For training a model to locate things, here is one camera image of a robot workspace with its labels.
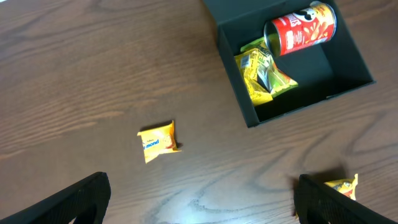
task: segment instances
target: yellow bag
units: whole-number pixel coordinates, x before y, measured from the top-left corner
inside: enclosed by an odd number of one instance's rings
[[[145,163],[155,159],[160,154],[180,152],[174,139],[174,121],[171,124],[138,132],[144,146]]]
[[[325,184],[343,195],[356,200],[355,187],[358,185],[358,174],[354,175],[354,179],[343,179],[325,182]]]

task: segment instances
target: candy wrapper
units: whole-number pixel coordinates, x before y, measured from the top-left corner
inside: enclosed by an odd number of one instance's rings
[[[174,121],[171,124],[138,132],[144,146],[145,163],[155,159],[160,154],[180,152],[174,139]]]
[[[259,67],[257,69],[257,82],[264,87],[272,97],[277,97],[281,93],[298,86],[296,81],[276,67],[271,52],[266,47],[264,37],[241,47],[241,52],[250,51],[251,49],[258,49],[258,51],[264,55],[263,58],[260,58]]]
[[[343,179],[325,182],[325,184],[343,195],[356,200],[355,187],[358,185],[358,174],[354,175],[354,179]]]
[[[258,75],[265,69],[264,61],[266,56],[259,49],[251,49],[247,52],[235,56],[239,71],[243,76],[244,84],[248,89],[250,99],[254,106],[267,103],[272,100],[272,95],[257,80]]]

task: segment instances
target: snack wrapper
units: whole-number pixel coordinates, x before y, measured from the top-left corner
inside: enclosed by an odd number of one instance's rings
[[[263,58],[259,58],[259,68],[257,69],[257,82],[264,87],[272,97],[277,97],[281,93],[291,90],[298,86],[298,83],[280,71],[272,58],[270,50],[266,47],[264,37],[257,39],[243,47],[241,51],[258,49]]]
[[[244,84],[248,89],[254,106],[272,100],[272,95],[257,82],[260,70],[264,69],[262,62],[265,59],[266,56],[258,49],[251,49],[241,55],[235,56],[235,61],[238,64],[239,71],[243,76]]]
[[[144,146],[145,163],[160,154],[180,152],[174,139],[174,121],[171,124],[147,131],[138,132]]]
[[[325,184],[343,195],[356,200],[355,187],[358,185],[358,174],[354,175],[354,179],[343,179],[325,182]]]

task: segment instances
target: wooden table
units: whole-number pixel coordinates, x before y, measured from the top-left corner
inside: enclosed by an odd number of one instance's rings
[[[344,167],[398,221],[398,2],[337,3],[377,84],[252,129],[201,1],[0,3],[0,218],[103,171],[105,223],[295,223],[292,180]]]

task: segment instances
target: yellow snack bag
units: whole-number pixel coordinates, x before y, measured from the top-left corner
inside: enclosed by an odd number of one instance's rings
[[[145,163],[160,154],[180,152],[174,139],[174,121],[171,124],[147,131],[138,132],[144,146]]]
[[[236,64],[243,76],[249,96],[254,106],[267,103],[272,100],[272,95],[257,82],[257,70],[262,68],[260,61],[264,61],[265,55],[258,49],[251,49],[235,56]]]
[[[354,175],[354,179],[343,179],[325,182],[325,184],[343,195],[356,200],[355,187],[358,185],[358,174]]]

